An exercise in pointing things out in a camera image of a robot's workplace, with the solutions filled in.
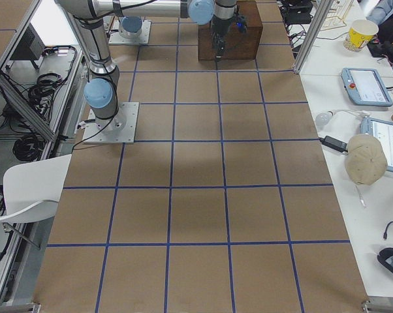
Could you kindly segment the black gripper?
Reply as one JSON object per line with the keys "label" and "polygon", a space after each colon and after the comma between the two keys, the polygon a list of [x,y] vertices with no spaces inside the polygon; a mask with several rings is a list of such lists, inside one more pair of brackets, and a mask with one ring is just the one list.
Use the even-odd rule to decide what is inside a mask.
{"label": "black gripper", "polygon": [[212,48],[215,50],[215,60],[218,61],[224,56],[226,43],[225,35],[229,32],[235,17],[221,19],[216,15],[211,20]]}

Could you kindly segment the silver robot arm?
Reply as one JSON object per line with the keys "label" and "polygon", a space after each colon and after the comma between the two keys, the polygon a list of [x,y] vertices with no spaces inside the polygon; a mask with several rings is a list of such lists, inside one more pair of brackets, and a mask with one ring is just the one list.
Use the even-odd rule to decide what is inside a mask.
{"label": "silver robot arm", "polygon": [[199,25],[211,23],[215,60],[225,52],[225,35],[237,22],[235,1],[57,1],[73,20],[75,37],[82,51],[89,55],[89,69],[94,77],[119,76],[104,29],[104,17],[177,17],[190,18]]}
{"label": "silver robot arm", "polygon": [[119,20],[119,33],[123,38],[138,37],[142,32],[143,20],[139,16],[124,16]]}

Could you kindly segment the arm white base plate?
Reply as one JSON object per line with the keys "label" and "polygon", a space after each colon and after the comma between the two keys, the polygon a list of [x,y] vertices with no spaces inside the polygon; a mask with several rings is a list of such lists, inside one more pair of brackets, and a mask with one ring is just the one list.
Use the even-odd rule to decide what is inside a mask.
{"label": "arm white base plate", "polygon": [[109,45],[118,46],[141,46],[148,45],[151,21],[144,20],[141,29],[137,33],[127,32],[120,26],[119,20],[115,20],[111,27]]}
{"label": "arm white base plate", "polygon": [[138,102],[120,102],[118,113],[109,125],[100,119],[88,123],[82,138],[84,143],[134,143],[139,106]]}

